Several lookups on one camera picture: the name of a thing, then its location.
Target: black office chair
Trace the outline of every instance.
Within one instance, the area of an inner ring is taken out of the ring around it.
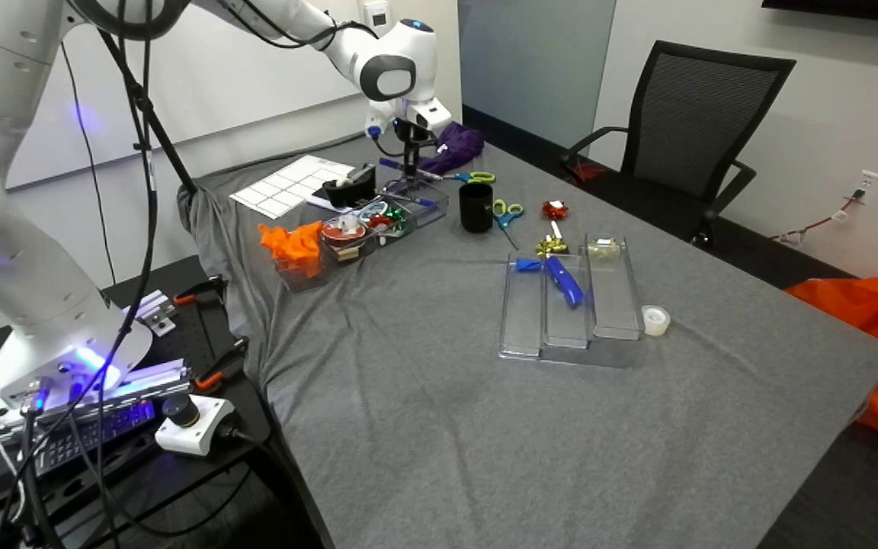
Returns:
[[[696,243],[711,243],[711,220],[757,177],[739,154],[765,119],[795,60],[654,44],[632,101],[628,127],[598,127],[561,165],[585,181],[578,154],[611,131],[628,131],[618,172],[626,194],[671,194],[679,218],[699,218]]]

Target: gray tablecloth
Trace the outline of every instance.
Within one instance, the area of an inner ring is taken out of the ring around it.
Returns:
[[[362,145],[326,159],[365,163]],[[878,381],[878,342],[523,163],[489,149],[497,193],[563,198],[567,234],[628,237],[643,302],[675,328],[632,369],[500,359],[500,233],[449,218],[288,294],[259,218],[204,177],[195,241],[231,282],[246,373],[337,549],[757,546]]]

